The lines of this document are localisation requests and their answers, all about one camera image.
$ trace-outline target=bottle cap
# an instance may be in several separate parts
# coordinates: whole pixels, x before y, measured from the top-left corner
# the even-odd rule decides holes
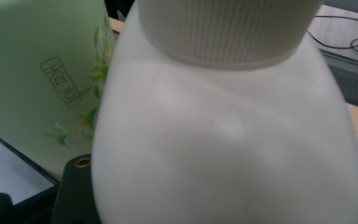
[[[144,35],[181,60],[268,66],[290,56],[321,0],[142,0]]]

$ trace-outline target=leaf illustration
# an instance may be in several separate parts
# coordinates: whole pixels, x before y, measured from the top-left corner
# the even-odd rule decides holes
[[[68,130],[66,130],[64,127],[62,127],[59,122],[56,122],[54,124],[54,129],[60,133],[68,133]]]
[[[60,145],[66,146],[66,137],[67,135],[59,135],[56,140]]]
[[[98,88],[98,86],[94,87],[94,95],[95,97],[97,97],[98,99],[101,99],[101,91],[100,88]]]
[[[92,86],[89,86],[86,89],[84,89],[83,91],[80,91],[79,94],[80,95],[87,95],[87,93],[89,93],[91,89],[92,89]]]
[[[95,48],[97,47],[99,33],[100,33],[100,27],[98,26],[97,29],[95,29],[95,32],[94,32],[94,46],[95,46]]]
[[[99,53],[95,53],[94,61],[95,61],[96,63],[102,63],[102,62],[103,62],[103,60],[101,59],[101,56],[100,56]]]

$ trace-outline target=gray surface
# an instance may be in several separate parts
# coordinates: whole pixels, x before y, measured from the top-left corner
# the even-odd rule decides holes
[[[358,0],[326,0],[324,4],[358,13]]]

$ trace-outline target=white surface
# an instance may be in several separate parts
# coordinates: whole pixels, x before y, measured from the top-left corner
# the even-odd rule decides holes
[[[0,144],[0,193],[10,195],[13,204],[52,186],[50,181]]]

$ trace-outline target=white bottle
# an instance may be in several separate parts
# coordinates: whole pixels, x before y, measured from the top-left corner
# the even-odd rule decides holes
[[[320,4],[135,4],[93,145],[103,223],[358,223],[351,118],[304,37]]]

